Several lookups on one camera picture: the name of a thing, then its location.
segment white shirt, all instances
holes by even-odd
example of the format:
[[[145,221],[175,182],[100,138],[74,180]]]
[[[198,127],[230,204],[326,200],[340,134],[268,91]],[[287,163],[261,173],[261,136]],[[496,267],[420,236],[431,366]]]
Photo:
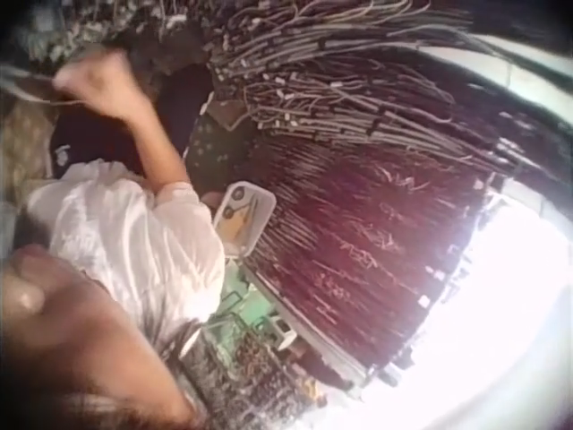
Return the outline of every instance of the white shirt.
[[[27,209],[46,225],[50,252],[103,284],[150,341],[217,310],[223,245],[209,209],[186,183],[157,195],[121,163],[71,166],[31,193]]]

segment cable bundle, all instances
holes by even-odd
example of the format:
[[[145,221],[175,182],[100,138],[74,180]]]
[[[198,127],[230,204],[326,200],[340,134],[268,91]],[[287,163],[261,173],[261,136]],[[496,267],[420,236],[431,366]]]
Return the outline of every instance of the cable bundle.
[[[505,58],[467,32],[472,13],[434,3],[195,0],[191,11],[210,41],[218,98],[242,99],[264,133],[454,159],[550,194],[573,219],[571,125],[420,51]]]
[[[443,294],[490,178],[390,147],[258,144],[245,173],[278,204],[247,265],[364,367],[384,367]]]

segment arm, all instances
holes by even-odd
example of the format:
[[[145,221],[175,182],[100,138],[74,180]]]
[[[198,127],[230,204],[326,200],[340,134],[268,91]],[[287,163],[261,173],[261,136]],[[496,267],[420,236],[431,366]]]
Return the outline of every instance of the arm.
[[[57,73],[53,84],[96,112],[128,126],[155,193],[165,185],[190,183],[183,161],[133,77],[125,52],[102,50],[78,63],[67,64]]]
[[[165,185],[191,181],[181,156],[169,141],[155,109],[143,94],[141,107],[125,119],[133,135],[150,188],[158,193]]]

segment hand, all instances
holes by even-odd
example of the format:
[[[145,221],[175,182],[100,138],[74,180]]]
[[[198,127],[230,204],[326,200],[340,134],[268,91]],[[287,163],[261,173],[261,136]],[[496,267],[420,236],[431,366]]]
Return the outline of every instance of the hand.
[[[123,121],[149,104],[122,50],[99,51],[66,64],[53,84],[100,114]]]

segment dark hair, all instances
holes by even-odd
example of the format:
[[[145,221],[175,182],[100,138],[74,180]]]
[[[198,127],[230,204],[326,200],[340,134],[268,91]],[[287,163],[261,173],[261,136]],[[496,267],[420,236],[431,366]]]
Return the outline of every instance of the dark hair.
[[[0,422],[7,430],[201,430],[196,422],[146,415],[127,400],[85,393],[47,394],[30,389],[2,368]]]

